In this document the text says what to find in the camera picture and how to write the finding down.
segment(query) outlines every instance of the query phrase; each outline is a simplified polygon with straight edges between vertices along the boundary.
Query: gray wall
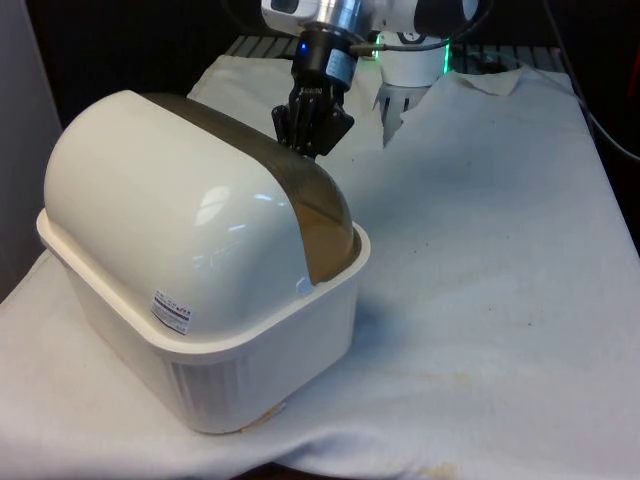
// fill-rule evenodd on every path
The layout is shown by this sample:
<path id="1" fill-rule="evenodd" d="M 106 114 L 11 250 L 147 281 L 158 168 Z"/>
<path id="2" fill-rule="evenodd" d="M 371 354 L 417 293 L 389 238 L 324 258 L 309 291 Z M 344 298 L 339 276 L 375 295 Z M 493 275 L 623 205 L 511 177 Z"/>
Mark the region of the gray wall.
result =
<path id="1" fill-rule="evenodd" d="M 59 134 L 23 0 L 0 0 L 0 300 L 42 251 L 35 219 Z"/>

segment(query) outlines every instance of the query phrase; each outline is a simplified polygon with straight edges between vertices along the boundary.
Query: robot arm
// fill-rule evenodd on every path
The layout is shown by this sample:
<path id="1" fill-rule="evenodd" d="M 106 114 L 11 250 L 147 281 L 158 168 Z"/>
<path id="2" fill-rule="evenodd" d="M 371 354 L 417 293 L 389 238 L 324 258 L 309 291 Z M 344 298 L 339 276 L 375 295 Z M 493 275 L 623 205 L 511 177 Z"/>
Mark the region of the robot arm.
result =
<path id="1" fill-rule="evenodd" d="M 478 0 L 262 0 L 271 28 L 300 37 L 294 88 L 273 120 L 280 143 L 327 155 L 354 124 L 342 108 L 358 57 L 352 46 L 374 30 L 447 37 L 470 21 Z"/>

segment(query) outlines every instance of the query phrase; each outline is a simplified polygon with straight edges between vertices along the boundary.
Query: white label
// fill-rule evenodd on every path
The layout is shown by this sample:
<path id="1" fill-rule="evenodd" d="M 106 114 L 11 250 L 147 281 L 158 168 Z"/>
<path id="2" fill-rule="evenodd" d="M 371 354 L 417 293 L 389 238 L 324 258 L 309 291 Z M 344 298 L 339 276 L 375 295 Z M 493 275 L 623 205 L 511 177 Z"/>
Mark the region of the white label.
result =
<path id="1" fill-rule="evenodd" d="M 189 322 L 193 316 L 193 310 L 187 306 L 176 302 L 166 293 L 156 290 L 151 304 L 151 313 L 167 327 L 182 335 L 187 334 Z"/>
<path id="2" fill-rule="evenodd" d="M 333 49 L 327 63 L 326 74 L 351 86 L 356 72 L 356 61 L 346 53 Z"/>

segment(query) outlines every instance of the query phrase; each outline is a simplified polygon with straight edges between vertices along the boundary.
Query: barcode sticker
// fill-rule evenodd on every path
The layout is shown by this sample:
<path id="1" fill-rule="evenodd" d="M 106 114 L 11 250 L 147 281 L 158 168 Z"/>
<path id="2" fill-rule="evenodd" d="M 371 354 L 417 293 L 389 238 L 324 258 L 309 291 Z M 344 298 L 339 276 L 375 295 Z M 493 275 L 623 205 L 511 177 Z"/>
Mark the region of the barcode sticker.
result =
<path id="1" fill-rule="evenodd" d="M 156 290 L 151 304 L 151 313 L 167 327 L 182 335 L 187 334 L 193 310 L 176 302 L 173 298 L 160 290 Z"/>

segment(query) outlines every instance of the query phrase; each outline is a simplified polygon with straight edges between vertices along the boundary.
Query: wire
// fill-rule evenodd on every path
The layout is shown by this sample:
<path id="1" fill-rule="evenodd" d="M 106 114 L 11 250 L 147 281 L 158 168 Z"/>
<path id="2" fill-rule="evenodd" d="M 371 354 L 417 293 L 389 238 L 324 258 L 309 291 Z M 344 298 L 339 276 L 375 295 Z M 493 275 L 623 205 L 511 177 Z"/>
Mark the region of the wire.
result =
<path id="1" fill-rule="evenodd" d="M 353 45 L 351 47 L 351 53 L 355 55 L 371 55 L 371 52 L 429 52 L 431 50 L 437 50 L 439 48 L 446 47 L 447 45 L 451 45 L 452 43 L 459 42 L 468 35 L 470 35 L 476 28 L 478 28 L 489 14 L 493 11 L 493 7 L 495 6 L 495 0 L 489 0 L 489 6 L 484 11 L 484 13 L 478 16 L 475 20 L 472 20 L 470 23 L 463 25 L 460 30 L 454 32 L 448 39 L 443 40 L 438 43 L 432 43 L 431 45 L 386 45 L 386 44 L 377 44 L 377 43 L 361 43 L 359 45 Z"/>
<path id="2" fill-rule="evenodd" d="M 470 52 L 468 55 L 469 56 L 480 56 L 482 54 L 480 52 Z M 558 80 L 553 78 L 551 75 L 547 74 L 546 72 L 538 70 L 533 65 L 531 65 L 531 64 L 529 64 L 527 62 L 523 62 L 522 60 L 520 60 L 519 58 L 514 57 L 513 55 L 509 55 L 508 53 L 504 53 L 504 52 L 491 52 L 491 53 L 484 54 L 485 58 L 491 58 L 492 56 L 502 57 L 502 58 L 509 59 L 511 61 L 515 61 L 518 64 L 520 64 L 521 66 L 529 68 L 530 70 L 532 70 L 533 72 L 535 72 L 536 74 L 538 74 L 539 76 L 541 76 L 542 78 L 547 80 L 548 82 L 553 83 L 555 86 L 559 87 L 564 93 L 574 97 L 578 101 L 580 106 L 585 110 L 585 112 L 588 115 L 589 119 L 593 122 L 593 124 L 596 126 L 598 131 L 609 141 L 609 143 L 611 143 L 611 145 L 613 145 L 619 152 L 621 152 L 622 154 L 624 154 L 626 157 L 630 158 L 631 160 L 636 161 L 636 162 L 640 162 L 640 155 L 636 155 L 635 153 L 630 152 L 625 147 L 620 145 L 620 143 L 618 143 L 618 141 L 615 138 L 613 138 L 611 136 L 611 134 L 609 132 L 607 132 L 607 130 L 602 126 L 600 121 L 595 117 L 595 115 L 591 112 L 591 110 L 589 110 L 589 107 L 587 106 L 587 103 L 579 95 L 577 95 L 573 90 L 571 90 L 569 87 L 567 87 L 563 83 L 559 82 Z"/>

